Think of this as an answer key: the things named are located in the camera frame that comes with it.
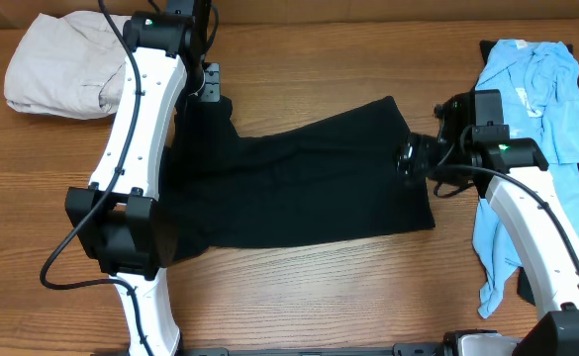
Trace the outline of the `black t-shirt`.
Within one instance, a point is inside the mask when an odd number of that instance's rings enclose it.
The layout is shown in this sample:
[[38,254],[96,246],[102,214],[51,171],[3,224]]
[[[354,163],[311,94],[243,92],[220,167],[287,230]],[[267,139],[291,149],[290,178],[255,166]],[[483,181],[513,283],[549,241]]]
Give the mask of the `black t-shirt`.
[[262,137],[240,136],[232,112],[228,98],[189,101],[175,120],[160,200],[177,221],[177,260],[434,227],[426,184],[396,171],[409,129],[393,98]]

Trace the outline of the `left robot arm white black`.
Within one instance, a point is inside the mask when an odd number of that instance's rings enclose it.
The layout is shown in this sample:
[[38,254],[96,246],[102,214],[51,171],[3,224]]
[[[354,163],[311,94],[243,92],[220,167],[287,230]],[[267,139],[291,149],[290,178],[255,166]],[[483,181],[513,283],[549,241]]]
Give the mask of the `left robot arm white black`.
[[179,355],[166,269],[176,225],[159,205],[159,173],[170,119],[187,99],[218,101],[219,67],[205,56],[218,29],[210,0],[170,1],[137,12],[114,31],[125,82],[104,153],[85,188],[69,188],[65,210],[85,254],[121,299],[129,355]]

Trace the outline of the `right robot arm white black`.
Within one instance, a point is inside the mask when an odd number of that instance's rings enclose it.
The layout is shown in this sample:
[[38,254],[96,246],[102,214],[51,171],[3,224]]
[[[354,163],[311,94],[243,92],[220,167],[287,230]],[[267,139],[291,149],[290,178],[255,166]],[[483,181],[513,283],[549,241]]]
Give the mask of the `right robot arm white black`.
[[579,355],[579,237],[531,138],[512,138],[497,90],[457,94],[434,108],[436,136],[411,133],[395,156],[407,180],[456,192],[476,188],[501,220],[524,266],[537,324],[523,338],[496,331],[447,333],[438,355]]

